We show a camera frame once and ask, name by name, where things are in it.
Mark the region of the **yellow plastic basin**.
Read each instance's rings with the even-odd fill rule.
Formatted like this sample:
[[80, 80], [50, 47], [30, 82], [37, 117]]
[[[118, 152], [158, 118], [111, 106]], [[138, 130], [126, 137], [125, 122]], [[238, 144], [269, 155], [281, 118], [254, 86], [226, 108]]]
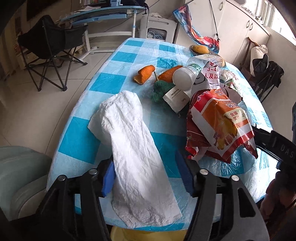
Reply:
[[111, 230], [111, 240], [114, 241], [172, 241], [184, 240], [187, 230], [177, 230], [168, 232], [147, 232], [142, 230], [129, 230], [113, 226]]

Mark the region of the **clear plastic bottle white cap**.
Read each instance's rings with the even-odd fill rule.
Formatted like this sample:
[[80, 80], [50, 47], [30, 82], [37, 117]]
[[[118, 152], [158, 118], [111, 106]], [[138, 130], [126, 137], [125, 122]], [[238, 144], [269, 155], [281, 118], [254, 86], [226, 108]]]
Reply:
[[189, 58], [186, 65], [173, 73], [173, 83], [183, 91], [192, 90], [193, 86], [208, 83], [209, 88], [219, 86], [219, 73], [226, 66], [219, 55], [203, 54]]

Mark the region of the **white printed plastic wrapper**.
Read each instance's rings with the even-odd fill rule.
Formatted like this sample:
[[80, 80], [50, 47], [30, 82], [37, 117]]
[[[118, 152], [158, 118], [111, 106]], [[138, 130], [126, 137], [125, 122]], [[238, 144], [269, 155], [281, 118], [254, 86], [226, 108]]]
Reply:
[[192, 86], [191, 95], [200, 90], [220, 89], [231, 101], [239, 104], [242, 97], [234, 85], [236, 79], [233, 72], [224, 70], [213, 62], [208, 62], [197, 75]]

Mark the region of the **orange peel piece left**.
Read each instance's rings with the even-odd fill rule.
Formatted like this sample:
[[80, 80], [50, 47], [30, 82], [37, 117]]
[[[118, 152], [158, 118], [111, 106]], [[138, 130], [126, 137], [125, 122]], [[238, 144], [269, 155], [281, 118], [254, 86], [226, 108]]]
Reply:
[[151, 77], [154, 71], [155, 67], [153, 65], [145, 66], [138, 71], [138, 75], [133, 77], [133, 81], [140, 85], [143, 85]]

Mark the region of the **blue checkered plastic tablecloth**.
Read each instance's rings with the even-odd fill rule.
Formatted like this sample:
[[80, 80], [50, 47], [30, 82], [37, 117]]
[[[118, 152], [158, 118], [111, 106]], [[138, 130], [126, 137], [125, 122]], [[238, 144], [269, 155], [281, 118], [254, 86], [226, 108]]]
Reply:
[[[143, 120], [158, 148], [182, 212], [182, 217], [170, 225], [146, 226], [136, 230], [164, 232], [187, 229], [197, 199], [185, 190], [175, 161], [175, 151], [186, 143], [186, 117], [179, 117], [167, 103], [152, 103], [153, 75], [143, 85], [135, 83], [133, 77], [148, 65], [155, 66], [157, 74], [177, 65], [185, 65], [191, 56], [189, 49], [180, 45], [139, 38], [124, 41], [92, 77], [71, 112], [53, 157], [46, 189], [59, 175], [68, 178], [80, 176], [111, 156], [111, 150], [90, 132], [88, 124], [103, 101], [128, 90], [135, 92], [142, 103]], [[243, 108], [247, 108], [252, 125], [270, 132], [272, 126], [269, 118], [247, 80], [232, 64], [226, 62], [225, 69], [236, 76], [234, 85], [243, 97]], [[254, 159], [245, 148], [239, 148], [233, 153], [230, 164], [204, 156], [199, 165], [216, 176], [238, 175], [254, 201], [258, 202], [275, 177], [277, 161], [259, 149], [257, 152], [258, 158]]]

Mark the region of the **blue white study desk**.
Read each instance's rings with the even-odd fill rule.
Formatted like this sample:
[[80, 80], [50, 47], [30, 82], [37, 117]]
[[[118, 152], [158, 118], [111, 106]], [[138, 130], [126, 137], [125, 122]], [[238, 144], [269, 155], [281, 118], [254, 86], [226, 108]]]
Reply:
[[89, 23], [117, 20], [117, 19], [128, 19], [132, 17], [132, 30], [131, 31], [115, 31], [115, 32], [98, 32], [90, 34], [88, 31], [84, 32], [84, 47], [86, 53], [80, 57], [80, 60], [84, 60], [88, 55], [95, 53], [112, 53], [115, 51], [115, 42], [111, 44], [94, 44], [91, 46], [90, 39], [100, 37], [118, 37], [127, 36], [135, 37], [135, 22], [137, 14], [141, 11], [147, 11], [149, 8], [145, 6], [110, 6], [107, 8], [94, 8], [87, 11], [80, 11], [72, 15], [66, 16], [57, 20], [59, 24], [70, 23], [73, 26], [88, 25]]

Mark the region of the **white paper towel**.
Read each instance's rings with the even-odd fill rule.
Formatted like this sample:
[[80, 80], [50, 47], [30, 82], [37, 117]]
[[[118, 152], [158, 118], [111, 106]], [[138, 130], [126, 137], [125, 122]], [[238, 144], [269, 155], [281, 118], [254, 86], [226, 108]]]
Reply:
[[165, 226], [181, 218], [136, 93], [122, 91], [103, 101], [88, 128], [112, 150], [116, 175], [112, 207], [126, 226]]

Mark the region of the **white wall cabinet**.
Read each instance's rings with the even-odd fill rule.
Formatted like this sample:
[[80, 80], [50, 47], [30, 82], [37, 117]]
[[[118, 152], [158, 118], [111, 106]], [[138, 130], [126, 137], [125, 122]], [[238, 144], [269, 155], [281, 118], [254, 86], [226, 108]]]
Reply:
[[186, 1], [195, 29], [202, 36], [219, 36], [219, 55], [239, 67], [247, 49], [247, 38], [267, 44], [269, 33], [234, 1]]

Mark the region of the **white plastic stool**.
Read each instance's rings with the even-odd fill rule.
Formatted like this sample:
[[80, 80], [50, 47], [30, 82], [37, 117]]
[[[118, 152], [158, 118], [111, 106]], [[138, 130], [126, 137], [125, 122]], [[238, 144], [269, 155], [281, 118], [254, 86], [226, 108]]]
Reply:
[[172, 43], [177, 23], [158, 14], [144, 15], [140, 21], [139, 37]]

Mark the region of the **black folding camping chair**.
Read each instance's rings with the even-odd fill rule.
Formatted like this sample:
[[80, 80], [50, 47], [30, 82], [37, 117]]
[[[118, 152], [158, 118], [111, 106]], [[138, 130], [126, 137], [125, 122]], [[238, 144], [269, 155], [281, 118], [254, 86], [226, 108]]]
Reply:
[[[77, 47], [83, 44], [87, 26], [62, 28], [54, 23], [49, 15], [42, 16], [28, 32], [18, 36], [18, 45], [36, 89], [42, 90], [44, 81], [67, 90], [67, 83], [72, 63], [83, 66], [86, 62], [75, 57]], [[55, 60], [68, 61], [69, 66], [65, 79], [61, 78]]]

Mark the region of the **colourful patterned bag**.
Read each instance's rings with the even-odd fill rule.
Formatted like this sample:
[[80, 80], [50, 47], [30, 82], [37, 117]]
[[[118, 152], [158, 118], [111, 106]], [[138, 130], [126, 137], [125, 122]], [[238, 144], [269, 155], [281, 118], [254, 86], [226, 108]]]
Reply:
[[192, 23], [192, 16], [189, 10], [188, 4], [184, 4], [183, 6], [175, 9], [173, 11], [173, 15], [176, 20], [179, 22], [181, 27], [184, 29], [186, 34], [198, 45], [207, 47], [209, 51], [214, 52], [215, 54], [219, 53], [220, 46], [219, 46], [219, 36], [218, 32], [216, 32], [216, 37], [212, 38], [209, 36], [202, 36], [193, 26]]

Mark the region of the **light green sofa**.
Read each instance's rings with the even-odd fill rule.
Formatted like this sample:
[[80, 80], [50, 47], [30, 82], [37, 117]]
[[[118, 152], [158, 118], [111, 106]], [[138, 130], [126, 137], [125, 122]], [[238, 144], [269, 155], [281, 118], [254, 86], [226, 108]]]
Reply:
[[21, 146], [1, 147], [1, 210], [11, 221], [47, 184], [52, 158]]

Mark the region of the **red orange snack bag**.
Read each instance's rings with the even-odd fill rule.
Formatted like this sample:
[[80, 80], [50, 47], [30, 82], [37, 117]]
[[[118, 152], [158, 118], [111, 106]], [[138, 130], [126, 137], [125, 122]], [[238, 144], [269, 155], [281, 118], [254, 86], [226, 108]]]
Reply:
[[189, 159], [199, 161], [208, 156], [229, 164], [239, 147], [258, 158], [254, 131], [244, 109], [221, 89], [193, 94], [187, 114], [185, 149]]

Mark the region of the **dark wooden chair with clothes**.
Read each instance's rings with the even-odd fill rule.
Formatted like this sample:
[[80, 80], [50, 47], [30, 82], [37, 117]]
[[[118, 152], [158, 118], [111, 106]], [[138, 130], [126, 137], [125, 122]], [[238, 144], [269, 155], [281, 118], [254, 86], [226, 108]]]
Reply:
[[276, 62], [269, 60], [268, 49], [247, 38], [248, 44], [239, 70], [251, 85], [260, 102], [264, 102], [274, 88], [281, 84], [285, 72]]

